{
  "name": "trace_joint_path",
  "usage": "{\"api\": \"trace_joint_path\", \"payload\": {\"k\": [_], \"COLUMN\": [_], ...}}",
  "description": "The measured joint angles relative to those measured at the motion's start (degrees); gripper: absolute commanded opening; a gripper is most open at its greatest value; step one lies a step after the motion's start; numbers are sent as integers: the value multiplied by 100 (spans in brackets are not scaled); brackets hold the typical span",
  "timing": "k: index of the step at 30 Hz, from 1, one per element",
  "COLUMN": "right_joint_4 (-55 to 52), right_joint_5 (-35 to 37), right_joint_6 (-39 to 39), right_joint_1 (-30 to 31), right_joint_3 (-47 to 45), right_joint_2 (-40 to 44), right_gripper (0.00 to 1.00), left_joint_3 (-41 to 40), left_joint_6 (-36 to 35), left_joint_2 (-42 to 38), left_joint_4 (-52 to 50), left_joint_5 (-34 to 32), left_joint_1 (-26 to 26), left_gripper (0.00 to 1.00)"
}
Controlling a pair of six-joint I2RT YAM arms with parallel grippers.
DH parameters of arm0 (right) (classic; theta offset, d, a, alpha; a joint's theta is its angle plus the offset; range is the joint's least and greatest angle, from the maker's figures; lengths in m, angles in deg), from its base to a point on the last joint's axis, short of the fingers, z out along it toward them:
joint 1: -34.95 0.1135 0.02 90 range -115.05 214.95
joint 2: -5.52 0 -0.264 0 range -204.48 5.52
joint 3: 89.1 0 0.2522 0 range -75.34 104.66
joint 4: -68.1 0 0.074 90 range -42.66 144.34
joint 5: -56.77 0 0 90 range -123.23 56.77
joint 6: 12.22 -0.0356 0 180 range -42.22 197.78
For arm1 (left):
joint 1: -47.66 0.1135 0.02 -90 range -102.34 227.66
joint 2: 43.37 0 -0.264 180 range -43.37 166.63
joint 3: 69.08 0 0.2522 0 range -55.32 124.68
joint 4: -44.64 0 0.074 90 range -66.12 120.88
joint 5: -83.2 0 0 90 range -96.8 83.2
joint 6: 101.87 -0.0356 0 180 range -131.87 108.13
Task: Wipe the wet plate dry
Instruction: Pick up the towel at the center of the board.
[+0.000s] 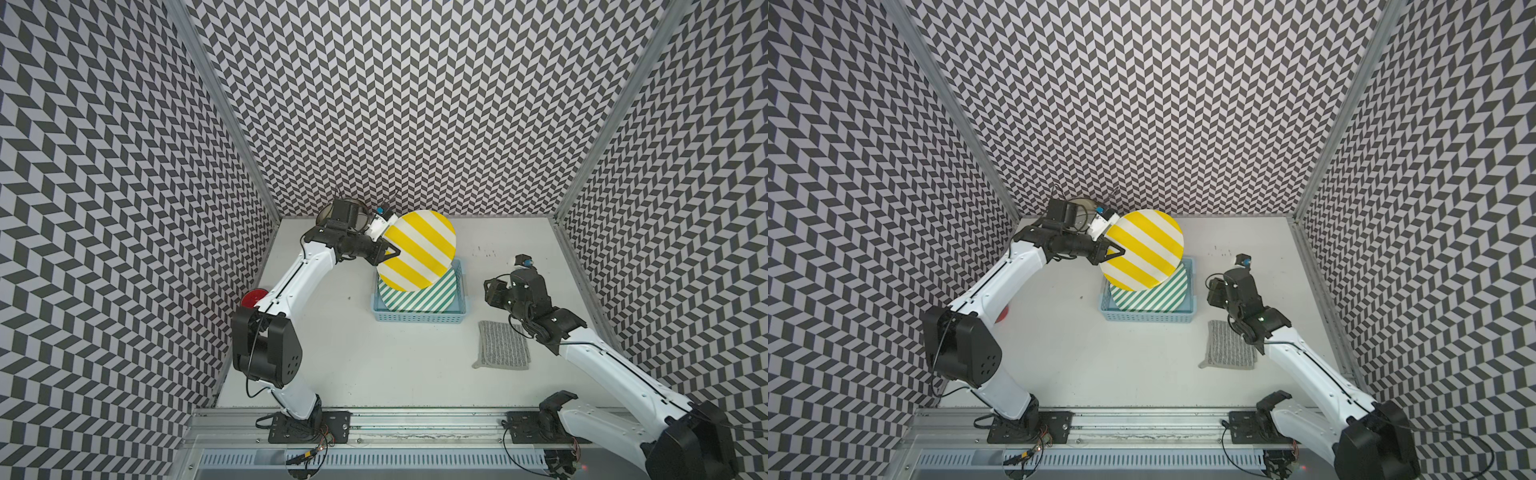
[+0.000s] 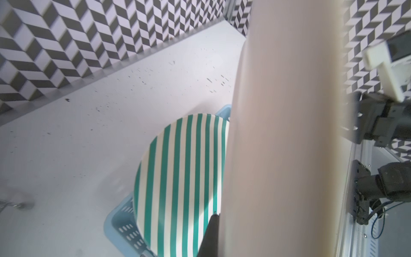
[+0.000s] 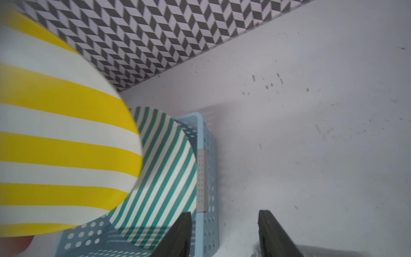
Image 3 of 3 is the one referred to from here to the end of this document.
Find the green white striped plate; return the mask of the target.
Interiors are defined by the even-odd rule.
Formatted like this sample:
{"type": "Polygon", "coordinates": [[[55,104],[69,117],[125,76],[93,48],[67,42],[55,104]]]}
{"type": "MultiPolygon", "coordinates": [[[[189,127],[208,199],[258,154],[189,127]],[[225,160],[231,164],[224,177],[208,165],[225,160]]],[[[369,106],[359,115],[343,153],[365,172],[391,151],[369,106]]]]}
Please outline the green white striped plate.
{"type": "Polygon", "coordinates": [[[130,108],[143,149],[143,165],[129,196],[108,215],[117,232],[152,250],[181,213],[195,213],[197,161],[189,138],[168,114],[130,108]]]}

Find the yellow white striped plate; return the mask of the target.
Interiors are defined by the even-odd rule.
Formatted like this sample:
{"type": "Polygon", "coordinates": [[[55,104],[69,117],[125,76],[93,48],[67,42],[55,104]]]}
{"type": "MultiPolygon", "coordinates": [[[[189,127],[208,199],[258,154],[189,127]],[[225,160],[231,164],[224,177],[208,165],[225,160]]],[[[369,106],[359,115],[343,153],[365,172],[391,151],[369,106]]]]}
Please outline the yellow white striped plate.
{"type": "Polygon", "coordinates": [[[1,4],[1,236],[95,220],[129,195],[141,168],[138,129],[112,85],[1,4]]]}

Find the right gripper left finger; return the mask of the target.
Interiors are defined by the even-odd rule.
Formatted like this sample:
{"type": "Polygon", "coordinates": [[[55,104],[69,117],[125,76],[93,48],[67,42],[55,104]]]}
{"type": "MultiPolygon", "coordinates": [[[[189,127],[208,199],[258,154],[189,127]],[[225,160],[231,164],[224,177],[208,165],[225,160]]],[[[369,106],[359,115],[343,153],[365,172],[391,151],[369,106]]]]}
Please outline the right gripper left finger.
{"type": "Polygon", "coordinates": [[[189,257],[192,238],[192,214],[181,213],[150,257],[189,257]]]}

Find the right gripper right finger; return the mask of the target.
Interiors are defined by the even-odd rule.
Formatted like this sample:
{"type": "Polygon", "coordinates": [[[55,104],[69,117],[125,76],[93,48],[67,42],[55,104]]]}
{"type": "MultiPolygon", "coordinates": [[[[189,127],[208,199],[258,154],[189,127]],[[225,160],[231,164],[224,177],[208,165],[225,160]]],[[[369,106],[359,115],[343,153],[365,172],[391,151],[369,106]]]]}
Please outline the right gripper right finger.
{"type": "Polygon", "coordinates": [[[303,257],[271,211],[259,211],[258,225],[263,257],[303,257]]]}

